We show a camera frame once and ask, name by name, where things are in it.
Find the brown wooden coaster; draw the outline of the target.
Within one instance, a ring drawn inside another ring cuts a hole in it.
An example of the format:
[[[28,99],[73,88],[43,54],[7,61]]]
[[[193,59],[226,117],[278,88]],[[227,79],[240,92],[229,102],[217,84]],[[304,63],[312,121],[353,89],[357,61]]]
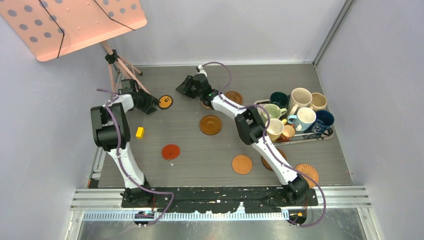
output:
[[[222,121],[216,115],[206,115],[200,120],[199,129],[205,135],[216,135],[222,129]]]

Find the red round coaster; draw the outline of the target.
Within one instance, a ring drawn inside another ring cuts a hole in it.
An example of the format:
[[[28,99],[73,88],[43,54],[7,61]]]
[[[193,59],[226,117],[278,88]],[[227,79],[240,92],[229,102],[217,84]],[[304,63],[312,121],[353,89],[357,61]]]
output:
[[[180,147],[176,144],[167,144],[161,150],[162,158],[165,160],[174,160],[180,155]]]

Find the light orange wooden coaster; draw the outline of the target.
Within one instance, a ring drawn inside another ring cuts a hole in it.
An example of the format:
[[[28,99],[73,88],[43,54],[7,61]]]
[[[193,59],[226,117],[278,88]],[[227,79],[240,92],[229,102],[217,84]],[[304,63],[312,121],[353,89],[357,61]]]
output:
[[[250,157],[240,154],[233,158],[231,166],[236,173],[245,175],[252,170],[253,163]]]

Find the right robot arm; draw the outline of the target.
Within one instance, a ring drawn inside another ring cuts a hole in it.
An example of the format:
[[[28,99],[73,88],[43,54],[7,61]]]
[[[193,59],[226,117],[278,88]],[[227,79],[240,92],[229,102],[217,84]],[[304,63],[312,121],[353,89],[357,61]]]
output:
[[[267,135],[267,127],[257,110],[258,105],[243,106],[225,97],[209,84],[207,76],[198,73],[187,75],[175,89],[191,99],[199,98],[209,108],[232,118],[241,141],[253,147],[271,166],[277,175],[284,198],[291,205],[299,205],[306,197],[309,184],[302,174],[291,167]]]

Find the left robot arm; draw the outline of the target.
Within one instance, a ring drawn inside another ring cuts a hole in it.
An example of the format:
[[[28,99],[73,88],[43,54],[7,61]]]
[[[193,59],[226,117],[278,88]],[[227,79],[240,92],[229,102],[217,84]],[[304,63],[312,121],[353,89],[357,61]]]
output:
[[[90,109],[93,139],[116,163],[124,180],[123,202],[148,207],[154,199],[149,182],[131,151],[131,132],[126,113],[133,109],[149,115],[159,100],[141,89],[134,79],[123,79],[112,99]]]

